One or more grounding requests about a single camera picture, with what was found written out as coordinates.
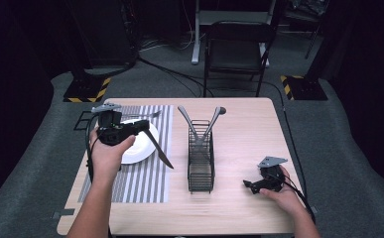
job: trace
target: human hand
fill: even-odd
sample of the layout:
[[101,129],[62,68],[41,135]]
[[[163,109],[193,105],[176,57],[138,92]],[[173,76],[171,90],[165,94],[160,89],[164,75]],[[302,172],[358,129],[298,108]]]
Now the human hand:
[[[284,167],[280,166],[282,172],[285,176],[285,182],[290,183],[290,174],[285,170]],[[279,205],[282,209],[288,212],[292,216],[297,216],[301,211],[305,211],[303,205],[300,203],[296,193],[288,185],[284,184],[282,189],[279,192],[269,190],[266,188],[261,188],[260,193],[264,196],[267,196]]]
[[97,128],[92,130],[89,135],[89,147],[92,151],[94,171],[93,179],[94,181],[100,179],[105,182],[111,182],[112,184],[120,169],[121,159],[124,152],[133,146],[136,137],[132,135],[120,144],[108,146],[98,140],[96,130]]

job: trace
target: wire utensil holder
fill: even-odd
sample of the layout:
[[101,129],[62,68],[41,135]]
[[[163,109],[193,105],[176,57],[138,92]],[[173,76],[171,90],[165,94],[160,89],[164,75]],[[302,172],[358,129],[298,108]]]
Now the wire utensil holder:
[[215,177],[212,132],[203,138],[209,121],[192,120],[192,125],[200,141],[196,140],[197,138],[189,127],[189,191],[191,193],[194,191],[210,193],[213,190]]

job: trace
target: desk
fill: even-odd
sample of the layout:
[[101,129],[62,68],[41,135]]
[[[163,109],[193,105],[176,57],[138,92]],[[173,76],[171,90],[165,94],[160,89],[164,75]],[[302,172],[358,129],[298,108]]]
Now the desk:
[[[253,195],[243,180],[260,180],[257,165],[266,157],[288,159],[283,166],[301,190],[273,103],[268,98],[117,98],[121,105],[174,105],[168,202],[112,203],[110,227],[115,235],[220,235],[292,233],[291,217],[272,200]],[[211,193],[188,188],[189,126],[177,110],[183,105],[191,119],[210,120],[216,106],[226,108],[213,126],[215,160]],[[81,203],[87,175],[86,156],[80,165],[58,232],[66,235]]]
[[[272,0],[269,12],[231,12],[231,11],[201,11],[199,0],[195,0],[195,34],[192,50],[192,64],[198,64],[200,53],[200,25],[211,25],[217,21],[244,21],[270,23],[276,0]],[[264,46],[260,46],[263,56]]]

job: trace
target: forearm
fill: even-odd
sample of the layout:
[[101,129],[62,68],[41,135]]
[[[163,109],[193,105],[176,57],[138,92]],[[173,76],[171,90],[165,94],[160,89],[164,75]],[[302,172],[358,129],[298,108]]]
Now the forearm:
[[67,237],[107,237],[112,182],[94,180]]
[[312,221],[309,213],[304,208],[295,211],[292,214],[294,219],[295,231],[294,235],[296,238],[318,238],[320,234],[315,224]]

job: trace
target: gray and white striped cloth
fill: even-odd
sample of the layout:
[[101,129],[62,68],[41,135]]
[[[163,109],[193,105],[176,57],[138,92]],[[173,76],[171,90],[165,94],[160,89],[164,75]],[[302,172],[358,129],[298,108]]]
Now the gray and white striped cloth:
[[[167,157],[171,155],[171,135],[173,105],[122,106],[117,109],[123,114],[148,114],[162,110],[160,116],[148,119],[158,130],[159,145]],[[132,118],[122,117],[122,121]],[[112,202],[167,202],[169,193],[170,168],[158,158],[155,150],[147,159],[122,165],[113,185]],[[78,202],[83,202],[90,188],[89,175],[86,176]]]

